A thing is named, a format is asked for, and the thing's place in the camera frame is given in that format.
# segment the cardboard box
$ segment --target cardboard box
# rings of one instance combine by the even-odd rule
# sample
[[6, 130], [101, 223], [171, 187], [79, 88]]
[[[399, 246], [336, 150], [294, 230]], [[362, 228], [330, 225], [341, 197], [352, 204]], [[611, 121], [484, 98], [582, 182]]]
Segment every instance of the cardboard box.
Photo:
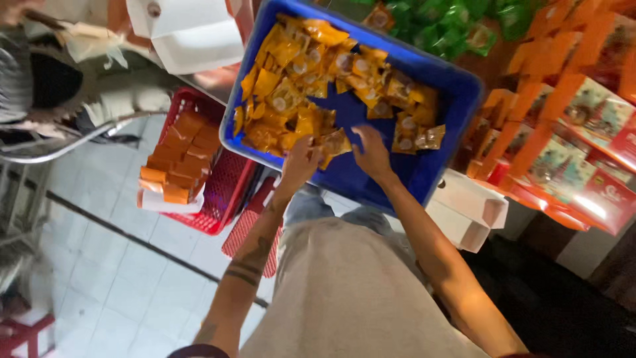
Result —
[[442, 178], [446, 186], [433, 192], [426, 212], [457, 248], [476, 253], [491, 229], [504, 227], [508, 202], [454, 170]]

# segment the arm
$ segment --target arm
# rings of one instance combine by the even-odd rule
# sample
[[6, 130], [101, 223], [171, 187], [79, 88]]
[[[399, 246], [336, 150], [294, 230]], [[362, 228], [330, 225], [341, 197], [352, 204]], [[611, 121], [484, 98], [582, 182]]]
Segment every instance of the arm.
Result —
[[240, 328], [256, 297], [282, 215], [318, 168], [320, 151], [310, 149], [310, 142], [310, 136], [299, 140], [285, 160], [280, 185], [225, 271], [195, 344], [214, 345], [232, 358], [238, 356]]
[[391, 170], [380, 134], [368, 126], [356, 127], [354, 132], [365, 151], [361, 154], [354, 146], [356, 162], [389, 197], [418, 262], [460, 330], [492, 357], [527, 353], [457, 249]]
[[22, 13], [41, 1], [0, 0], [0, 123], [24, 118], [33, 102], [31, 54]]

